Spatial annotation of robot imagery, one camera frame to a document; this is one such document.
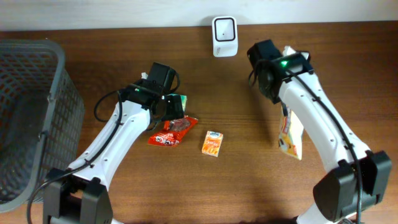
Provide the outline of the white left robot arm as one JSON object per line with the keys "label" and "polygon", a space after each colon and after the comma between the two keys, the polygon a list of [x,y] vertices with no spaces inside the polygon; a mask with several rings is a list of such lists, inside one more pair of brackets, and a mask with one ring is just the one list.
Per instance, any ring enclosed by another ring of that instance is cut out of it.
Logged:
{"label": "white left robot arm", "polygon": [[47,174],[41,186],[44,223],[117,222],[108,193],[113,176],[142,133],[184,116],[175,94],[179,86],[178,73],[155,62],[149,74],[114,91],[118,102],[95,140],[65,170]]}

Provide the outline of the orange juice carton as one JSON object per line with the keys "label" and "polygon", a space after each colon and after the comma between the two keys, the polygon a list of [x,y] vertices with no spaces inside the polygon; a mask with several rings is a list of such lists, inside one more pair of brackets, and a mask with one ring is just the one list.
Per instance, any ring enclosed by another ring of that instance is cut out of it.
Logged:
{"label": "orange juice carton", "polygon": [[222,141],[222,133],[208,131],[206,133],[201,152],[209,156],[218,157]]}

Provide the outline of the beige wet wipes pack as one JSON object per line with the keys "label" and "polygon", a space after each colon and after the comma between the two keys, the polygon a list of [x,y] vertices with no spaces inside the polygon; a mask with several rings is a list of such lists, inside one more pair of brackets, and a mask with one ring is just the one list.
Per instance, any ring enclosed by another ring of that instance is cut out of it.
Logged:
{"label": "beige wet wipes pack", "polygon": [[301,161],[303,124],[287,105],[282,104],[281,112],[278,135],[279,149],[288,156]]}

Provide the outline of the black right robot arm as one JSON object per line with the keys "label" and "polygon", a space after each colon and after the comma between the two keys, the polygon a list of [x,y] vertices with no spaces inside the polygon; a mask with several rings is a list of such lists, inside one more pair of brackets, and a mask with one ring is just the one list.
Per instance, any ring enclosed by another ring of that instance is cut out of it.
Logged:
{"label": "black right robot arm", "polygon": [[314,204],[291,223],[360,223],[366,209],[382,202],[392,161],[384,151],[372,152],[358,138],[327,98],[310,53],[286,46],[280,52],[271,40],[247,51],[252,66],[249,84],[274,104],[282,116],[301,122],[321,157],[326,176],[313,188]]}

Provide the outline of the red candy bag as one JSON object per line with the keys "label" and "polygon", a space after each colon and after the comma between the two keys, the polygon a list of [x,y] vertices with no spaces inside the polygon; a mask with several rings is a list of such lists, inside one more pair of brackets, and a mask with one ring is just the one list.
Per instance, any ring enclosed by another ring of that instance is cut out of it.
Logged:
{"label": "red candy bag", "polygon": [[182,142],[184,135],[196,125],[198,119],[185,115],[183,118],[166,121],[158,133],[153,134],[148,144],[154,146],[177,146]]}

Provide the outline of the Kleenex tissue pack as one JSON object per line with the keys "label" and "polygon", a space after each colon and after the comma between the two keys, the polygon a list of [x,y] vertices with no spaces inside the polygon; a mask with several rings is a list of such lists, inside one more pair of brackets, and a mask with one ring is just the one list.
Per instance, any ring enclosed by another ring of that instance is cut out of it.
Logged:
{"label": "Kleenex tissue pack", "polygon": [[181,102],[182,102],[182,109],[183,111],[186,110],[186,105],[187,105],[187,96],[186,95],[178,95],[178,94],[170,94],[171,96],[179,96],[181,98]]}

